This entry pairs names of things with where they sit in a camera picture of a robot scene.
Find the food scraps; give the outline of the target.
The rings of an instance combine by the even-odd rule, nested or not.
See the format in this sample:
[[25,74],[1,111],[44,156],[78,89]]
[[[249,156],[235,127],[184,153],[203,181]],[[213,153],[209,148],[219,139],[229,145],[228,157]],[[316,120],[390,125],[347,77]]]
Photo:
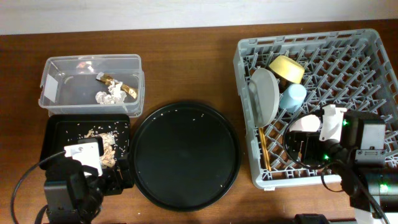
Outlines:
[[67,122],[60,126],[61,149],[79,139],[102,137],[104,154],[100,157],[101,168],[113,168],[128,149],[129,128],[127,121]]

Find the pink cup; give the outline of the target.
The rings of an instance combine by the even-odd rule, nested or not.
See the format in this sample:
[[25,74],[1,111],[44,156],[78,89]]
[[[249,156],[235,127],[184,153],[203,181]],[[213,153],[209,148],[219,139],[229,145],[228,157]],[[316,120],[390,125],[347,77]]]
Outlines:
[[320,118],[310,114],[296,120],[289,131],[317,132],[320,126]]

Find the light blue cup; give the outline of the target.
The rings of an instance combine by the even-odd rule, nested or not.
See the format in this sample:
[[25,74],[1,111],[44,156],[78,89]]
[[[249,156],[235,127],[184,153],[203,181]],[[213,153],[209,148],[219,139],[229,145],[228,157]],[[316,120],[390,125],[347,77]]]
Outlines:
[[307,91],[301,84],[293,83],[283,92],[279,108],[288,113],[295,113],[303,104]]

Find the grey-green ceramic plate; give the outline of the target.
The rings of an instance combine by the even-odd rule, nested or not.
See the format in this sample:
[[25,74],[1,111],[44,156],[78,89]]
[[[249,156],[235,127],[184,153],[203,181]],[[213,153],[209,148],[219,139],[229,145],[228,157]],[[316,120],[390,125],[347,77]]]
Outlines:
[[258,68],[249,82],[254,124],[264,127],[270,124],[279,107],[279,86],[274,74],[265,68]]

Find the yellow bowl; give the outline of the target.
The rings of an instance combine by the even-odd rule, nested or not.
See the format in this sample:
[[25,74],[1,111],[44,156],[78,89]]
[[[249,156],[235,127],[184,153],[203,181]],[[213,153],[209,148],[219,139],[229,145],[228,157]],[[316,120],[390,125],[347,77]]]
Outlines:
[[305,73],[305,69],[301,64],[285,55],[276,57],[269,64],[269,68],[280,77],[297,84],[301,83]]

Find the white tissue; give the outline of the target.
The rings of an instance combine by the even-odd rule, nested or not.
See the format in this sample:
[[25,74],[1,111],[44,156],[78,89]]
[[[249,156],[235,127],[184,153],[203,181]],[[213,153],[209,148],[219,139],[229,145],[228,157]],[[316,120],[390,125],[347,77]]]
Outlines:
[[101,105],[124,103],[127,93],[121,89],[122,85],[122,82],[111,81],[107,92],[97,92],[95,95],[96,102]]

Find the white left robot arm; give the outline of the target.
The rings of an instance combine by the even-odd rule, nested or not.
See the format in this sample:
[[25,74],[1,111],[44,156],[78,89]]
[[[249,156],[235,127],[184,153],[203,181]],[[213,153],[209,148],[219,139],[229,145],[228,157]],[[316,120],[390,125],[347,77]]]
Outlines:
[[105,196],[119,195],[134,186],[127,157],[116,161],[116,166],[105,169],[101,177],[97,169],[83,165],[58,152],[30,167],[14,187],[10,201],[12,221],[18,223],[15,211],[17,191],[28,175],[39,166],[46,166],[44,192],[47,204],[38,212],[35,223],[44,215],[50,223],[91,223],[101,212]]

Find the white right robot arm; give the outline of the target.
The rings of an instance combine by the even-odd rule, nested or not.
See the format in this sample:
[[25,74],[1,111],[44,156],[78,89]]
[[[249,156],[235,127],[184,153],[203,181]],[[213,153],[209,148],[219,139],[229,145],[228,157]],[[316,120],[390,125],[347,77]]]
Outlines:
[[397,220],[397,172],[386,167],[386,123],[364,111],[317,110],[321,123],[315,131],[295,130],[292,120],[283,133],[289,159],[308,170],[340,176],[357,223]]

